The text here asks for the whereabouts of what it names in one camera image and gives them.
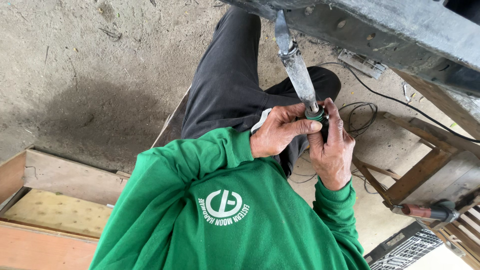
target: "dirt floor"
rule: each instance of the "dirt floor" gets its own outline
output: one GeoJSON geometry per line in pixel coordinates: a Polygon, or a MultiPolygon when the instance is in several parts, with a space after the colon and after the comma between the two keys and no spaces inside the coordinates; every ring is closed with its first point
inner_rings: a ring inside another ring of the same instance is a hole
{"type": "MultiPolygon", "coordinates": [[[[136,155],[150,148],[190,85],[214,26],[227,8],[212,0],[0,4],[0,161],[35,144],[70,160],[131,172],[136,155]],[[99,28],[121,33],[121,38],[114,41],[99,28]]],[[[262,20],[258,66],[262,89],[287,76],[277,57],[273,26],[262,20]]],[[[341,49],[334,44],[294,34],[307,65],[336,61],[341,49]]],[[[343,82],[338,107],[357,101],[378,105],[375,123],[356,138],[355,154],[361,160],[402,175],[429,151],[418,137],[382,114],[423,117],[368,92],[345,68],[326,67],[343,82]]],[[[379,80],[357,74],[373,90],[405,100],[403,80],[391,70],[379,80]]],[[[416,92],[410,86],[408,91],[416,92]]],[[[412,105],[443,124],[453,123],[418,93],[412,105]]],[[[362,125],[370,115],[368,108],[359,110],[353,124],[362,125]]],[[[453,129],[465,134],[458,126],[453,129]]],[[[295,172],[313,174],[308,155],[304,158],[295,172]]],[[[393,183],[374,175],[386,185],[393,183]]],[[[309,178],[293,175],[289,181],[311,205],[315,181],[306,181],[309,178]]],[[[360,242],[369,252],[413,219],[391,213],[379,195],[365,191],[360,178],[353,181],[360,242]]]]}

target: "sweatshirt sleeve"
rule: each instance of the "sweatshirt sleeve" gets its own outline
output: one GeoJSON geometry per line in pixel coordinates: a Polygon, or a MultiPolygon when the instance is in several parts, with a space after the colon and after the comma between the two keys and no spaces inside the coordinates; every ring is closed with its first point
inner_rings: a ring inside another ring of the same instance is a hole
{"type": "Polygon", "coordinates": [[[163,265],[173,223],[183,209],[181,198],[191,182],[248,160],[253,160],[250,133],[233,128],[215,129],[198,139],[174,140],[139,154],[90,269],[163,265]]]}
{"type": "Polygon", "coordinates": [[[363,259],[363,247],[358,242],[353,205],[356,194],[350,181],[340,190],[327,189],[318,177],[315,185],[313,210],[332,232],[343,253],[348,269],[370,269],[363,259]]]}

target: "man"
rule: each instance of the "man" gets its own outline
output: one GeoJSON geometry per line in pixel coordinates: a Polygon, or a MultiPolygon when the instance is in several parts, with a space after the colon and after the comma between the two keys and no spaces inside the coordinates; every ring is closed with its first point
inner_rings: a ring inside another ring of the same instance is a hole
{"type": "Polygon", "coordinates": [[[355,230],[354,139],[333,104],[340,81],[309,73],[330,115],[305,110],[287,78],[258,86],[260,19],[231,7],[194,76],[182,140],[138,155],[91,269],[368,269],[355,230]],[[272,108],[263,125],[250,129],[272,108]],[[310,144],[313,209],[287,182],[310,144]]]}

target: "black pants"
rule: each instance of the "black pants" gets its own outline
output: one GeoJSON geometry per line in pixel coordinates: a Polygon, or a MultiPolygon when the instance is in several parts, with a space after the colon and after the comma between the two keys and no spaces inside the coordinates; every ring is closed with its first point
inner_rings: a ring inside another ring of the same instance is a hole
{"type": "MultiPolygon", "coordinates": [[[[260,120],[263,110],[300,103],[289,78],[265,92],[258,86],[260,29],[257,15],[237,7],[230,7],[220,19],[193,77],[182,138],[198,138],[220,127],[243,132],[260,120]]],[[[309,67],[308,72],[317,99],[335,100],[341,88],[335,73],[316,66],[309,67]]],[[[307,136],[300,135],[273,157],[287,177],[307,146],[307,136]]]]}

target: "green sweatshirt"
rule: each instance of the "green sweatshirt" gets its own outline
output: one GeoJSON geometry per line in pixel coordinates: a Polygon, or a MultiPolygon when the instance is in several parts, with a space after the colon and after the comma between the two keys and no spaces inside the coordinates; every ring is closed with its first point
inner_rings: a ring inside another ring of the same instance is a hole
{"type": "Polygon", "coordinates": [[[369,269],[351,182],[313,210],[249,132],[212,130],[138,155],[90,269],[369,269]]]}

